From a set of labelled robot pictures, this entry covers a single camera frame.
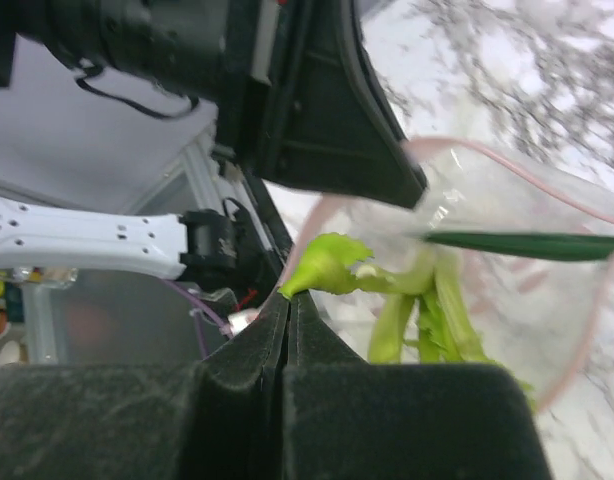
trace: marble surface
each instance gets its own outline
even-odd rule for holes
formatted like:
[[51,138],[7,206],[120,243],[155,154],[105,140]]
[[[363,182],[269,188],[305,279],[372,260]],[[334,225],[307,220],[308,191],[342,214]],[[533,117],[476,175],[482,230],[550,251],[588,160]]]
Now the marble surface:
[[[502,142],[614,191],[614,1],[387,3],[366,48],[408,135]],[[296,232],[316,196],[272,191]],[[556,480],[614,480],[614,301],[537,424]]]

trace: marble countertop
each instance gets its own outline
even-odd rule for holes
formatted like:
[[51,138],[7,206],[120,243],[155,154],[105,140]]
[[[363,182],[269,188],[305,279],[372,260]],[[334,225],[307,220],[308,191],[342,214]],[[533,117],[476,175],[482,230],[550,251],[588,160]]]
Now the marble countertop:
[[[366,48],[408,135],[497,141],[614,191],[614,0],[394,0]],[[290,230],[316,196],[272,187]],[[556,480],[614,480],[614,304],[537,418]]]

